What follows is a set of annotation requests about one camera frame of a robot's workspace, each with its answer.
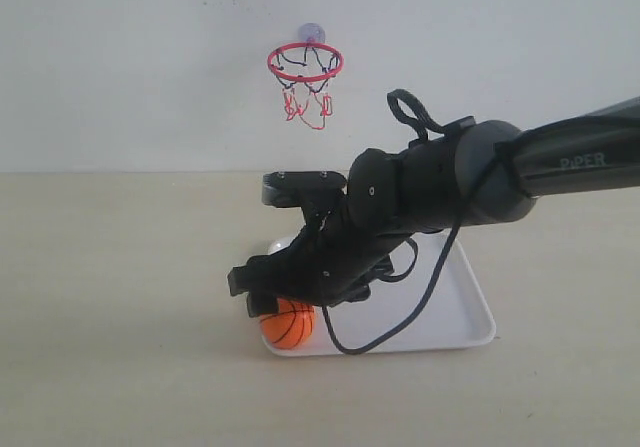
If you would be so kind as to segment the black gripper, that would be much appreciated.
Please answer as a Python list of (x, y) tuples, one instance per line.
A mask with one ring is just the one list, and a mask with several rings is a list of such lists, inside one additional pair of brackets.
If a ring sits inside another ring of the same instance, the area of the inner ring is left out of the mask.
[(229, 293), (248, 293), (250, 318), (277, 314), (277, 297), (335, 306), (355, 297), (359, 279), (408, 238), (357, 226), (342, 201), (323, 224), (305, 226), (285, 249), (233, 267)]

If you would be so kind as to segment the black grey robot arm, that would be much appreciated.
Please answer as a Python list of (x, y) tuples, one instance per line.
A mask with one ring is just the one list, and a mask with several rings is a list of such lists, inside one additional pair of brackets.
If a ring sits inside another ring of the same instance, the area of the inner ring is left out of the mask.
[(417, 233), (516, 222), (543, 196), (638, 183), (637, 99), (530, 130), (461, 119), (398, 153), (369, 148), (347, 174), (266, 174), (263, 202), (300, 209), (304, 224), (282, 250), (232, 268), (229, 291), (252, 317), (282, 299), (362, 302), (374, 281), (397, 280), (391, 253)]

